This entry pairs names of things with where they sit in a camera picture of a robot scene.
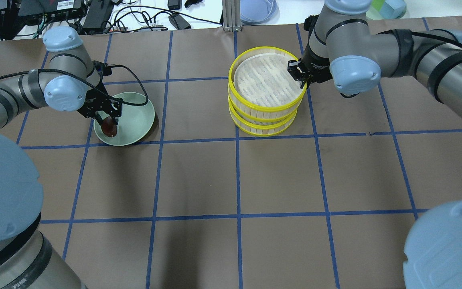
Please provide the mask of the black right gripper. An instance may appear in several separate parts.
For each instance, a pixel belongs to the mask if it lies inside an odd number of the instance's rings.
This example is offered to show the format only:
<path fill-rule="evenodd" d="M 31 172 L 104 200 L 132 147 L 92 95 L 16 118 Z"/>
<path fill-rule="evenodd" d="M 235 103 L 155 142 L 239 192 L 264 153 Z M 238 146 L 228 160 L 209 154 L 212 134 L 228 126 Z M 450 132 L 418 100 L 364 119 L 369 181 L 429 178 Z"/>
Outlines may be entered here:
<path fill-rule="evenodd" d="M 329 59 L 316 55 L 310 48 L 304 50 L 300 59 L 289 60 L 287 70 L 294 80 L 300 82 L 301 89 L 332 79 Z"/>

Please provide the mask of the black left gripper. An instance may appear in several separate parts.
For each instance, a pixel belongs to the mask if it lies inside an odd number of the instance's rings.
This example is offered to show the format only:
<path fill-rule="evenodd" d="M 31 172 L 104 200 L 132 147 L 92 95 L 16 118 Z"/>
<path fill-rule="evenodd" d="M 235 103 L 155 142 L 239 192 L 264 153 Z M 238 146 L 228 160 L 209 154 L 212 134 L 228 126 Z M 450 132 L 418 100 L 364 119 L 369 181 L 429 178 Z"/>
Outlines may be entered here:
<path fill-rule="evenodd" d="M 87 91 L 85 102 L 78 112 L 85 118 L 95 119 L 98 123 L 110 116 L 114 126 L 117 126 L 122 115 L 122 99 L 112 99 L 104 84 L 99 82 L 95 89 Z"/>

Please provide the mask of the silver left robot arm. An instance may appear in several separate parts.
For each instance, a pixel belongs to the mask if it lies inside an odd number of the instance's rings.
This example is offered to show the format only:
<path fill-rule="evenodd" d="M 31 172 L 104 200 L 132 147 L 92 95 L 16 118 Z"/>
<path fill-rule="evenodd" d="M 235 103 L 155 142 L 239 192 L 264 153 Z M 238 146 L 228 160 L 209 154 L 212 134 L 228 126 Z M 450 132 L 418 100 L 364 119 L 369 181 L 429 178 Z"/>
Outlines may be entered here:
<path fill-rule="evenodd" d="M 120 99 L 108 95 L 104 64 L 91 59 L 77 31 L 55 27 L 43 44 L 50 53 L 47 67 L 0 76 L 0 129 L 40 108 L 116 125 Z M 43 201 L 36 166 L 14 140 L 0 134 L 0 289 L 86 288 L 40 231 Z"/>

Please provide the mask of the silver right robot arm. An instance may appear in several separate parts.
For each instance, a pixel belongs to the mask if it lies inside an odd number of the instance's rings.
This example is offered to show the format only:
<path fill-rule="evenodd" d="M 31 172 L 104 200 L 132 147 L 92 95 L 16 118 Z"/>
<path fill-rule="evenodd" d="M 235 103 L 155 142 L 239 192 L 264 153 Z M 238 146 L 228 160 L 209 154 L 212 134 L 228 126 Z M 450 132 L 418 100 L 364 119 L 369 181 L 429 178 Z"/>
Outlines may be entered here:
<path fill-rule="evenodd" d="M 462 119 L 462 31 L 392 28 L 372 33 L 372 0 L 326 0 L 309 16 L 308 42 L 288 73 L 304 86 L 331 80 L 343 98 L 374 88 L 382 79 L 411 77 L 439 104 Z M 462 289 L 462 199 L 428 209 L 405 240 L 407 289 Z"/>

